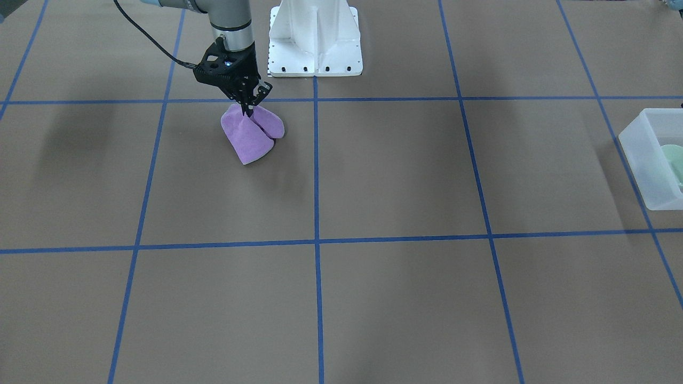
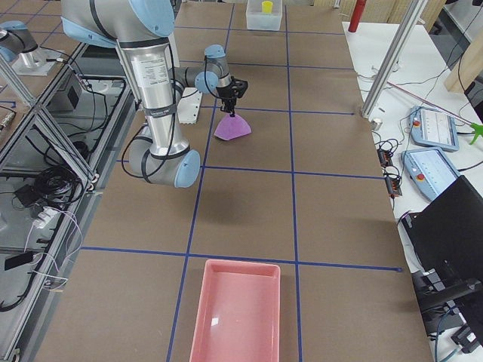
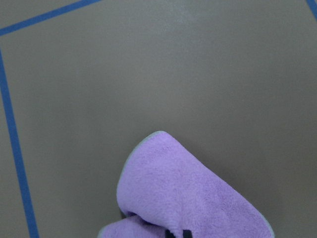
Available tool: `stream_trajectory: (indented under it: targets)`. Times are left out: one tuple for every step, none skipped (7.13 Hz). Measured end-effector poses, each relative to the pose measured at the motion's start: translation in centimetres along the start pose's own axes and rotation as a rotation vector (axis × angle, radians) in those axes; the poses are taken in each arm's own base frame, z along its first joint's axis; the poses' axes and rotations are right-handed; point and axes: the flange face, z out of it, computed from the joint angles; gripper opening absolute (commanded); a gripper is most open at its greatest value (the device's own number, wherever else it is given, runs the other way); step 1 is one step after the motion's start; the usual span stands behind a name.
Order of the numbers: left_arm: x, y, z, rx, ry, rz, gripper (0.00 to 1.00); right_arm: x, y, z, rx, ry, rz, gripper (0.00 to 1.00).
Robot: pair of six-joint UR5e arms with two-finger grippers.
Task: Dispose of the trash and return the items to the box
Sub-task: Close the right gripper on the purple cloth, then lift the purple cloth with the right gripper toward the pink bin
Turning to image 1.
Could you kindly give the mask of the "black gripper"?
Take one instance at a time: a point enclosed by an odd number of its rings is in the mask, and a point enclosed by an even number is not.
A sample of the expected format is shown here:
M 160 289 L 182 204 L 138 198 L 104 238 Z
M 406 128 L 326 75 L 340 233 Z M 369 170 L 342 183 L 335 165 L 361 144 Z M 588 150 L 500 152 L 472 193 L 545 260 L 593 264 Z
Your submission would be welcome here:
M 225 47 L 223 38 L 215 39 L 193 68 L 193 74 L 198 82 L 215 86 L 230 100 L 241 103 L 242 114 L 248 118 L 273 89 L 269 82 L 261 80 L 254 42 L 232 51 Z

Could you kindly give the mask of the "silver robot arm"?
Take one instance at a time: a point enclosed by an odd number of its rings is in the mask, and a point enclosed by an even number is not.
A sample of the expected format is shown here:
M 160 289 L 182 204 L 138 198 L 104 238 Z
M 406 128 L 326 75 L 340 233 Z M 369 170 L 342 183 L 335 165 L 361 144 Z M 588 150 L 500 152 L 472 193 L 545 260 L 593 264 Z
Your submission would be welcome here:
M 249 1 L 147 1 L 149 5 L 178 8 L 207 15 L 215 35 L 202 59 L 196 63 L 177 61 L 193 71 L 197 82 L 216 87 L 235 101 L 242 114 L 267 97 L 272 85 L 263 81 L 253 36 Z

